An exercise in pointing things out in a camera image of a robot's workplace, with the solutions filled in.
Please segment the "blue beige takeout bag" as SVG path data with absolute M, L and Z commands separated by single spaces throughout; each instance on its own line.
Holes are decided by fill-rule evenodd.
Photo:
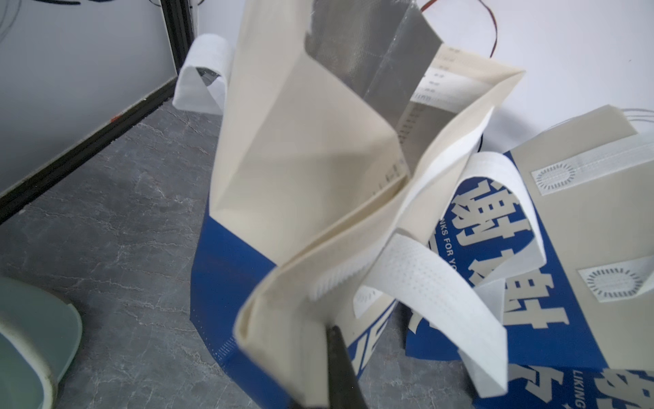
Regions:
M 173 104 L 222 117 L 191 320 L 262 408 L 326 408 L 326 330 L 357 376 L 403 303 L 456 347 L 478 394 L 509 386 L 507 279 L 546 261 L 511 160 L 479 152 L 524 73 L 442 42 L 413 1 L 248 1 L 206 33 Z M 527 247 L 477 287 L 427 247 L 457 188 L 499 183 Z
M 547 262 L 506 282 L 509 390 L 475 407 L 652 407 L 652 119 L 604 106 L 508 152 Z

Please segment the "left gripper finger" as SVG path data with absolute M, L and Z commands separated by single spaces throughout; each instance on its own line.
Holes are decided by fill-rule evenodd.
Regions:
M 367 409 L 342 332 L 334 325 L 326 330 L 329 409 Z

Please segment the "mint green toaster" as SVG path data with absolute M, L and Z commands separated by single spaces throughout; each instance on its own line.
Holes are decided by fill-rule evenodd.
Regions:
M 82 334 L 81 316 L 68 299 L 3 277 L 1 407 L 54 407 Z

